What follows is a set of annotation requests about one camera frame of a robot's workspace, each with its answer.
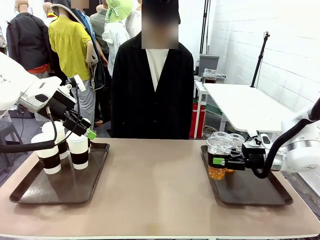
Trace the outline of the mannequin with red collar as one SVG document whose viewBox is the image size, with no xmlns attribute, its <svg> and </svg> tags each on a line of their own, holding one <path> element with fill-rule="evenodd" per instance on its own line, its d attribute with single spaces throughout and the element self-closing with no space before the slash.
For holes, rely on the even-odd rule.
<svg viewBox="0 0 320 240">
<path fill-rule="evenodd" d="M 46 15 L 46 19 L 44 20 L 44 23 L 47 27 L 49 27 L 50 23 L 52 23 L 58 18 L 58 16 L 52 11 L 51 6 L 52 6 L 51 2 L 45 2 L 42 5 L 43 11 L 45 12 L 45 15 Z"/>
</svg>

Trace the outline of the clear iced coffee cup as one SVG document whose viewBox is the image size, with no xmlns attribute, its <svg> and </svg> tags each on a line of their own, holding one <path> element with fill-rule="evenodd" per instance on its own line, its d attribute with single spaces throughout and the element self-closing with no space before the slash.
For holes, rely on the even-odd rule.
<svg viewBox="0 0 320 240">
<path fill-rule="evenodd" d="M 233 139 L 233 147 L 232 149 L 237 149 L 237 150 L 241 150 L 242 144 L 245 142 L 245 139 L 238 133 L 230 133 L 229 134 L 232 139 Z M 228 158 L 231 158 L 233 161 L 244 161 L 243 158 L 232 158 L 231 154 L 229 155 Z"/>
<path fill-rule="evenodd" d="M 226 161 L 234 147 L 232 136 L 226 132 L 214 132 L 207 140 L 208 173 L 213 180 L 222 180 L 226 173 Z"/>
</svg>

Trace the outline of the mannequin in beige shirt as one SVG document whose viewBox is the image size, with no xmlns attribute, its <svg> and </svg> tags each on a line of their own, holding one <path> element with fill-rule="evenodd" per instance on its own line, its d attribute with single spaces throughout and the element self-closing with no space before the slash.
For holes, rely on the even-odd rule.
<svg viewBox="0 0 320 240">
<path fill-rule="evenodd" d="M 125 22 L 126 30 L 131 38 L 142 30 L 142 0 L 133 0 L 133 8 Z"/>
</svg>

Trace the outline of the person in blue shirt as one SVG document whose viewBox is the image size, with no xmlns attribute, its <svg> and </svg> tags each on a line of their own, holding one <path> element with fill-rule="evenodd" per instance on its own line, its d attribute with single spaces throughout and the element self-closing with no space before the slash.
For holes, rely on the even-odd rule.
<svg viewBox="0 0 320 240">
<path fill-rule="evenodd" d="M 108 5 L 106 0 L 101 0 L 102 5 L 107 9 Z M 86 30 L 93 40 L 93 50 L 98 56 L 98 63 L 96 65 L 94 74 L 94 91 L 95 91 L 95 110 L 94 110 L 94 124 L 100 126 L 111 120 L 110 110 L 110 85 L 111 76 L 108 72 L 108 60 L 109 56 L 103 54 L 99 43 L 96 40 L 95 32 L 88 16 L 83 9 L 83 3 L 78 1 L 78 8 L 76 8 L 77 15 L 80 17 L 80 21 L 84 24 Z"/>
</svg>

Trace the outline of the black light stand poles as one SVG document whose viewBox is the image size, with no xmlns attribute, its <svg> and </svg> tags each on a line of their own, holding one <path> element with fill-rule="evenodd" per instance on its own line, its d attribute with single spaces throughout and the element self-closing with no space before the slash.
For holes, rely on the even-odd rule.
<svg viewBox="0 0 320 240">
<path fill-rule="evenodd" d="M 211 1 L 212 0 L 204 0 L 204 7 L 203 7 L 203 17 L 202 17 L 202 28 L 201 28 L 201 38 L 200 38 L 200 48 L 199 54 L 201 55 L 204 51 L 205 41 L 208 41 L 208 19 L 210 15 L 210 8 L 211 8 Z"/>
</svg>

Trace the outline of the mannequin in black jacket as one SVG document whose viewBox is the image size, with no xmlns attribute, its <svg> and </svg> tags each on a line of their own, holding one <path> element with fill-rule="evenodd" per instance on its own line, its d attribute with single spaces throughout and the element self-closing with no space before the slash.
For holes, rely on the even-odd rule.
<svg viewBox="0 0 320 240">
<path fill-rule="evenodd" d="M 40 79 L 48 78 L 51 66 L 48 27 L 28 12 L 28 0 L 14 1 L 18 14 L 7 23 L 8 54 L 28 73 Z"/>
</svg>

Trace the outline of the dark brown plastic tray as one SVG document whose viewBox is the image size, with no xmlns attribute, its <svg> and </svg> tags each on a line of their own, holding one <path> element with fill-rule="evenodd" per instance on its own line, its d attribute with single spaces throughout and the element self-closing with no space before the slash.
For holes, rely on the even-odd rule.
<svg viewBox="0 0 320 240">
<path fill-rule="evenodd" d="M 250 169 L 227 172 L 223 179 L 215 180 L 207 174 L 215 196 L 225 204 L 246 206 L 285 206 L 294 200 L 285 187 L 270 173 L 257 178 Z"/>
<path fill-rule="evenodd" d="M 9 196 L 17 204 L 64 205 L 82 204 L 90 200 L 98 184 L 110 144 L 93 142 L 88 167 L 77 170 L 71 156 L 61 161 L 61 170 L 46 174 L 37 162 Z"/>
</svg>

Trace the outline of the white background table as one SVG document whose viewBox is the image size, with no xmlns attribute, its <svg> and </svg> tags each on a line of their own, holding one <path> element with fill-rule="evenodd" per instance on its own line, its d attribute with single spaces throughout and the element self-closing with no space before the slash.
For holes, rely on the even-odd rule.
<svg viewBox="0 0 320 240">
<path fill-rule="evenodd" d="M 201 83 L 194 81 L 200 96 L 209 95 L 222 116 L 219 130 L 226 122 L 240 132 L 255 130 L 260 133 L 281 132 L 281 122 L 294 112 L 255 87 L 240 84 Z"/>
</svg>

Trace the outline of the red container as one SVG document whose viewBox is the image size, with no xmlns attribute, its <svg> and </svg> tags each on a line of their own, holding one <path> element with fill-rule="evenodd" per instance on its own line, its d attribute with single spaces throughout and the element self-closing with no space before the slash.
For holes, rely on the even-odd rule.
<svg viewBox="0 0 320 240">
<path fill-rule="evenodd" d="M 198 110 L 198 103 L 194 102 L 193 108 L 192 108 L 192 119 L 191 119 L 190 131 L 189 131 L 189 138 L 195 138 L 197 110 Z M 198 118 L 196 138 L 201 138 L 203 136 L 205 117 L 206 117 L 206 107 L 201 105 L 199 118 Z"/>
</svg>

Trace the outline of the black tripod stand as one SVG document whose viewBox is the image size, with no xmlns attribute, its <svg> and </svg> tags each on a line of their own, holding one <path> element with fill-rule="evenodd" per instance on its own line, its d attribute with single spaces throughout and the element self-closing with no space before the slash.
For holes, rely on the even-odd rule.
<svg viewBox="0 0 320 240">
<path fill-rule="evenodd" d="M 251 88 L 255 87 L 256 79 L 257 79 L 257 76 L 258 76 L 258 71 L 260 69 L 260 66 L 261 66 L 261 63 L 262 63 L 262 59 L 264 57 L 265 47 L 266 47 L 266 43 L 267 43 L 269 37 L 270 37 L 270 33 L 268 31 L 266 31 L 264 33 L 263 44 L 262 44 L 262 47 L 261 47 L 261 50 L 260 50 L 260 54 L 258 56 L 257 64 L 256 64 L 256 67 L 255 67 L 255 71 L 254 71 L 254 74 L 253 74 L 253 78 L 252 78 L 251 84 L 250 84 Z"/>
</svg>

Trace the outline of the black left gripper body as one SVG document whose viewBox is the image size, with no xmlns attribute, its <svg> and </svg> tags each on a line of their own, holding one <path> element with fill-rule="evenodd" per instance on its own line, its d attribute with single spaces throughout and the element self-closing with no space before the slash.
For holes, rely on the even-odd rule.
<svg viewBox="0 0 320 240">
<path fill-rule="evenodd" d="M 46 107 L 49 107 L 54 121 L 61 120 L 64 124 L 75 124 L 78 118 L 78 113 L 74 110 L 75 105 L 76 101 L 73 97 L 56 90 L 48 102 L 37 110 L 37 113 L 49 119 L 46 111 Z"/>
</svg>

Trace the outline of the grey storage box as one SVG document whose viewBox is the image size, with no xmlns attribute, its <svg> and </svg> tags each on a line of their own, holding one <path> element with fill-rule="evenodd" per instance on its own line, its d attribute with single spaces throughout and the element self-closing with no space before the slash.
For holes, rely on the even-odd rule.
<svg viewBox="0 0 320 240">
<path fill-rule="evenodd" d="M 216 70 L 220 57 L 209 54 L 199 55 L 198 76 L 202 76 L 205 69 Z"/>
</svg>

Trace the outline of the person in black coat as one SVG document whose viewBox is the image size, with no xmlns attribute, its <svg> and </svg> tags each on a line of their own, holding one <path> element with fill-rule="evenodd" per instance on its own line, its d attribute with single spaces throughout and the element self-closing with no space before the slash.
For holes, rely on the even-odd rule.
<svg viewBox="0 0 320 240">
<path fill-rule="evenodd" d="M 179 0 L 143 0 L 141 31 L 117 51 L 111 82 L 113 138 L 187 140 L 194 58 L 179 42 Z"/>
</svg>

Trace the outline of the mannequin in yellow blouse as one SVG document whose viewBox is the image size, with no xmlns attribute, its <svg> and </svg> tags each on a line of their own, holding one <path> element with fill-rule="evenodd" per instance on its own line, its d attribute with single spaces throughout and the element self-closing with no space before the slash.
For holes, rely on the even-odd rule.
<svg viewBox="0 0 320 240">
<path fill-rule="evenodd" d="M 91 86 L 94 43 L 79 18 L 72 13 L 71 0 L 54 0 L 52 11 L 58 16 L 48 27 L 51 49 L 57 53 L 59 66 L 68 79 L 79 75 L 85 90 L 72 89 L 73 95 L 78 95 L 82 117 L 89 120 L 93 129 L 95 120 L 96 94 Z"/>
</svg>

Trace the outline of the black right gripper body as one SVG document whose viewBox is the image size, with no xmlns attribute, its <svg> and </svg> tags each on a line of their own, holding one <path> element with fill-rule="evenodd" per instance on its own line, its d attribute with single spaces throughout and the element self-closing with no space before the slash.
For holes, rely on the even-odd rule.
<svg viewBox="0 0 320 240">
<path fill-rule="evenodd" d="M 244 142 L 241 147 L 245 167 L 248 169 L 263 169 L 265 165 L 266 150 L 263 146 L 251 146 Z"/>
</svg>

